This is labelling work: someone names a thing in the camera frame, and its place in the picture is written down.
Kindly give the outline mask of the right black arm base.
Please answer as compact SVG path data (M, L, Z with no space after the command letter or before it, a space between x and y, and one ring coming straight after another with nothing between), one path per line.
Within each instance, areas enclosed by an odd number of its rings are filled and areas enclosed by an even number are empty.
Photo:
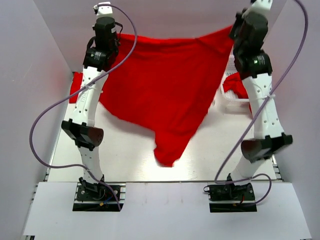
M210 184L203 188L208 194L210 213L253 213L257 212L254 189L245 185Z

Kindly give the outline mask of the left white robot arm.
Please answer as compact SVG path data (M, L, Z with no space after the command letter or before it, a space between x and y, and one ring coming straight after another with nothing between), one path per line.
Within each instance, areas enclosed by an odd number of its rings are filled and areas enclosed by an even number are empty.
M99 145L104 131L95 127L95 115L107 79L101 78L92 85L89 83L112 68L119 54L119 39L110 3L104 2L102 6L94 6L93 9L96 14L96 22L92 27L95 35L86 47L80 85L85 89L78 94L71 117L62 122L61 128L74 140L82 164L86 166L79 179L80 183L88 187L90 196L99 200L106 193L106 187L98 182L104 180L99 160Z

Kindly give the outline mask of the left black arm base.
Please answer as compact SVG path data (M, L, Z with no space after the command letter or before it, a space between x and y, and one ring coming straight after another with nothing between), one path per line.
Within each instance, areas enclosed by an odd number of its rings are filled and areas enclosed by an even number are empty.
M126 184L88 183L82 177L77 183L74 212L120 212L126 196Z

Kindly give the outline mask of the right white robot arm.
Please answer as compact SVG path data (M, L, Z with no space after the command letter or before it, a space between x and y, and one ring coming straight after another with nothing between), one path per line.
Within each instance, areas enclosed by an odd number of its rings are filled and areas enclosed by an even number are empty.
M232 183L225 187L226 195L233 200L243 195L242 185L250 183L266 160L293 143L293 137L285 134L278 117L272 93L271 60L262 49L272 3L271 0L252 0L247 9L236 14L229 34L234 41L234 65L254 117L253 138L241 141L242 157L228 177Z

